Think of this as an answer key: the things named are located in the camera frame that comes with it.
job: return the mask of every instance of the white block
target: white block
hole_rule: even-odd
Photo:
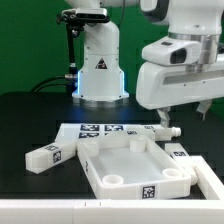
[[[76,154],[76,141],[54,142],[26,153],[26,169],[36,174],[56,166]]]

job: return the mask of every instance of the black table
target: black table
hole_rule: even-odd
[[[202,122],[196,104],[176,106],[170,126],[180,127],[179,142],[190,155],[202,155],[218,177],[224,176],[224,121],[208,112]],[[129,104],[111,109],[80,107],[61,93],[8,93],[0,97],[0,199],[95,198],[77,157],[39,175],[25,169],[25,153],[54,141],[61,123],[158,124],[130,96]],[[192,188],[189,198],[203,198]]]

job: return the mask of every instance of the triangle warning sticker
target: triangle warning sticker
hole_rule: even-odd
[[[103,58],[100,59],[99,63],[96,66],[96,69],[107,69],[107,65]]]

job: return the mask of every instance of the cable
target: cable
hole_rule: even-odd
[[[41,86],[43,86],[44,84],[48,83],[48,82],[51,82],[51,81],[55,81],[55,80],[58,80],[58,79],[65,79],[64,76],[56,76],[56,77],[53,77],[53,78],[49,78],[49,79],[46,79],[40,83],[38,83],[36,86],[34,86],[30,92],[35,92],[38,88],[40,88]]]
[[[66,87],[65,84],[49,84],[49,85],[41,86],[39,89],[36,90],[36,92],[40,92],[40,90],[47,88],[47,87],[52,87],[52,86],[65,86]]]
[[[121,15],[120,23],[119,23],[119,25],[118,25],[118,28],[119,28],[119,29],[121,28],[121,24],[122,24],[123,19],[124,19],[125,5],[126,5],[126,0],[123,0],[122,15]]]

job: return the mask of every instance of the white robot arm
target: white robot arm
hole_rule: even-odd
[[[224,55],[218,55],[224,0],[141,0],[143,14],[169,24],[168,36],[146,46],[137,100],[148,109],[224,96]]]
[[[97,18],[106,19],[107,11],[102,7],[131,6],[138,0],[65,1],[73,7],[64,11],[70,18],[81,16],[78,18],[81,23],[82,19],[90,18],[84,26],[84,65],[78,73],[74,102],[91,107],[113,107],[125,103],[129,94],[124,91],[124,72],[119,67],[119,29],[109,20],[98,22],[96,14]]]

